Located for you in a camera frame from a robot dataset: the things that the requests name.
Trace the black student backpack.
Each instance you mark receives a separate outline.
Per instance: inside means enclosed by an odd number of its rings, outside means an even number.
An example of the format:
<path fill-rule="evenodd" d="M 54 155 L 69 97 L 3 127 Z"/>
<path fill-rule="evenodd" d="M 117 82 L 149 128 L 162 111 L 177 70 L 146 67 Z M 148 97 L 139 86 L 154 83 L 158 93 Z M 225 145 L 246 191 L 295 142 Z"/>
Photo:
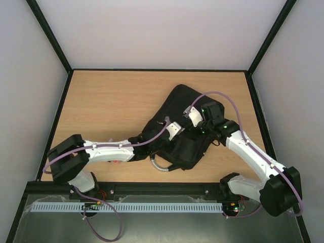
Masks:
<path fill-rule="evenodd" d="M 208 147 L 220 140 L 219 135 L 218 138 L 210 138 L 189 131 L 192 122 L 183 114 L 188 106 L 194 106 L 202 115 L 203 121 L 212 122 L 215 128 L 227 122 L 222 103 L 203 96 L 186 85 L 177 85 L 141 133 L 145 137 L 156 135 L 165 117 L 169 117 L 172 123 L 177 122 L 184 128 L 175 146 L 169 152 L 159 151 L 150 156 L 152 164 L 160 171 L 192 169 L 202 159 Z"/>

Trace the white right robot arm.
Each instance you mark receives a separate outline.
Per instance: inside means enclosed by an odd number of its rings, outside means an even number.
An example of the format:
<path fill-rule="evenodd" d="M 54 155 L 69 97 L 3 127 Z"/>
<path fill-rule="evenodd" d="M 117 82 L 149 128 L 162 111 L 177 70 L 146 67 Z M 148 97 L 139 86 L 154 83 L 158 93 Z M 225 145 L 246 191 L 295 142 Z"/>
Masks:
<path fill-rule="evenodd" d="M 264 210 L 277 217 L 302 200 L 299 171 L 285 167 L 258 147 L 233 120 L 224 118 L 215 102 L 205 104 L 201 110 L 188 106 L 184 116 L 202 134 L 210 135 L 223 146 L 236 153 L 248 164 L 259 180 L 251 180 L 232 173 L 223 179 L 221 193 L 226 198 L 236 194 L 258 201 Z"/>

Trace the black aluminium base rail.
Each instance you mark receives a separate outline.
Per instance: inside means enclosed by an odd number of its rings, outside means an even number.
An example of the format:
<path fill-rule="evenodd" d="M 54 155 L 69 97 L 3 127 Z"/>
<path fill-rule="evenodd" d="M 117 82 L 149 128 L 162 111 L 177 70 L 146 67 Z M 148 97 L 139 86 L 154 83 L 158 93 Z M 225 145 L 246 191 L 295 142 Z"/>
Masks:
<path fill-rule="evenodd" d="M 68 195 L 79 198 L 74 187 L 69 184 L 56 184 L 50 181 L 28 182 L 23 195 Z M 116 201 L 128 195 L 171 196 L 184 195 L 205 200 L 230 201 L 241 197 L 248 199 L 245 192 L 226 191 L 222 183 L 154 183 L 154 182 L 99 182 L 86 196 Z"/>

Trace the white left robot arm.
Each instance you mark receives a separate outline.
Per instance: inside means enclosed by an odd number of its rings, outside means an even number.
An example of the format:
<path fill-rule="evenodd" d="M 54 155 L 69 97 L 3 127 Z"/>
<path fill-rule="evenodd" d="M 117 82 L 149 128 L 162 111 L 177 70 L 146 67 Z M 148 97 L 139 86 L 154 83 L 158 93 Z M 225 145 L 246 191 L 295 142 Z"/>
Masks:
<path fill-rule="evenodd" d="M 51 174 L 55 183 L 68 183 L 85 193 L 97 187 L 93 173 L 86 166 L 104 161 L 131 162 L 144 160 L 167 149 L 175 136 L 163 132 L 160 136 L 139 135 L 119 142 L 92 142 L 80 134 L 70 136 L 48 153 L 49 163 L 43 173 Z"/>

